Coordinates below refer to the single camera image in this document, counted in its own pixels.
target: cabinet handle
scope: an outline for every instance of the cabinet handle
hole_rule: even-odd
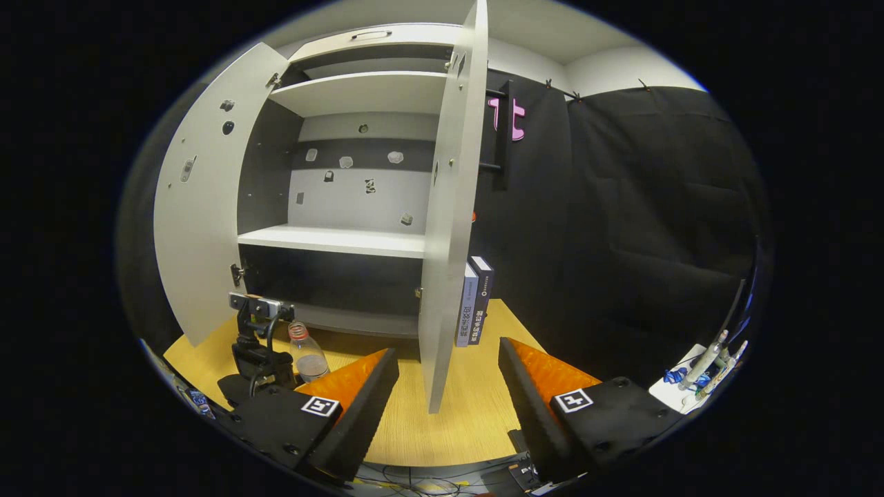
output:
[[[380,29],[377,31],[366,31],[365,33],[357,33],[357,34],[354,34],[353,36],[350,36],[350,41],[355,40],[356,36],[362,36],[363,34],[372,34],[372,33],[386,33],[385,36],[389,36],[392,34],[392,31],[389,29],[386,29],[386,30]]]

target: table surface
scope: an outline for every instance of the table surface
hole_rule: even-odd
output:
[[[164,358],[187,381],[221,406],[230,405],[217,381],[236,374],[231,345],[235,318],[197,347],[181,336]],[[457,348],[452,336],[442,407],[428,414],[417,340],[387,339],[310,329],[325,352],[332,371],[382,348],[396,348],[399,380],[371,441],[367,463],[397,466],[451,466],[477,463],[516,453],[507,432],[519,429],[507,385],[498,369],[500,337],[511,337],[539,350],[542,347],[500,299],[491,299],[481,343]],[[274,333],[273,347],[288,351],[284,326]]]

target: door hinge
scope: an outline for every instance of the door hinge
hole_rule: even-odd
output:
[[[236,264],[230,264],[230,275],[233,277],[233,285],[240,287],[240,280],[246,275],[246,270],[240,269]]]
[[[266,86],[273,85],[273,89],[279,88],[279,85],[282,83],[282,80],[279,78],[279,73],[273,73],[271,78],[267,81]]]

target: electronic device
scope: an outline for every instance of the electronic device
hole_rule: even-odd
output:
[[[274,352],[272,339],[273,327],[280,319],[294,320],[294,305],[235,292],[229,297],[230,306],[238,311],[236,322],[240,331],[231,346],[233,360],[240,376],[249,381],[248,396],[254,396],[256,388],[267,385],[294,389],[297,381],[292,355]],[[266,339],[267,345],[262,345],[259,338]]]

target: pink logo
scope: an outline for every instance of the pink logo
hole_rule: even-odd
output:
[[[488,101],[488,105],[494,108],[494,131],[497,131],[498,111],[500,110],[500,99],[492,98]],[[525,108],[519,107],[513,99],[513,141],[519,141],[525,137],[525,131],[515,127],[515,117],[525,117]]]

